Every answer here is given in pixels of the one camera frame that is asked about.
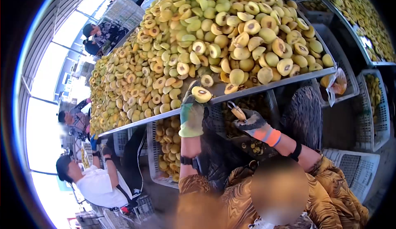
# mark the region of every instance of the black wrist strap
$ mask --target black wrist strap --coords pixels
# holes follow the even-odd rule
[[[293,160],[295,160],[296,162],[298,162],[298,157],[301,153],[301,143],[296,142],[296,149],[294,150],[294,152],[292,154],[289,155],[290,158],[292,158]]]
[[[189,157],[180,156],[180,163],[185,165],[191,165],[193,169],[196,169],[198,171],[198,174],[201,173],[200,163],[197,157],[192,159]]]

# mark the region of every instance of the black hair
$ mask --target black hair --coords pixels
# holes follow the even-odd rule
[[[57,115],[58,115],[58,122],[60,122],[60,123],[66,122],[65,121],[65,115],[66,115],[65,111],[60,111]]]
[[[91,32],[92,32],[93,28],[92,28],[92,24],[86,24],[84,26],[84,28],[82,28],[82,33],[84,34],[84,36],[86,36],[87,38],[90,37]]]
[[[62,155],[56,161],[56,172],[58,174],[59,180],[66,181],[69,183],[73,182],[73,179],[67,175],[67,172],[69,171],[69,163],[71,161],[72,160],[71,160],[70,156],[67,156],[67,155]]]

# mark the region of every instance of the plastic bag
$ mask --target plastic bag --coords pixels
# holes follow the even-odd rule
[[[337,68],[335,73],[326,75],[320,80],[320,85],[326,88],[330,107],[335,103],[336,94],[344,94],[347,89],[347,77],[342,68]]]

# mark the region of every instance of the gloved hand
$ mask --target gloved hand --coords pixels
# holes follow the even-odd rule
[[[105,52],[110,47],[111,41],[107,40],[102,47],[103,52]]]
[[[202,120],[204,119],[204,108],[208,103],[198,103],[191,93],[193,87],[200,85],[201,82],[196,80],[183,98],[180,111],[180,137],[196,137],[204,134]]]
[[[111,152],[111,149],[110,149],[110,148],[108,148],[107,146],[104,146],[104,147],[102,148],[102,155],[105,156],[106,154],[111,155],[112,152]]]
[[[98,141],[97,139],[95,139],[95,136],[96,136],[96,134],[94,134],[90,140],[91,148],[93,151],[96,151],[96,142]]]
[[[275,146],[280,140],[280,131],[271,127],[267,121],[257,112],[241,109],[246,116],[246,121],[235,120],[235,127],[245,131],[250,136],[267,143],[270,147]]]

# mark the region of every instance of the wristwatch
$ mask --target wristwatch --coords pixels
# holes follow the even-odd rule
[[[180,156],[180,163],[184,164],[184,165],[191,165],[193,169],[198,171],[198,174],[201,174],[201,172],[200,172],[201,164],[197,157],[192,159],[189,157]]]

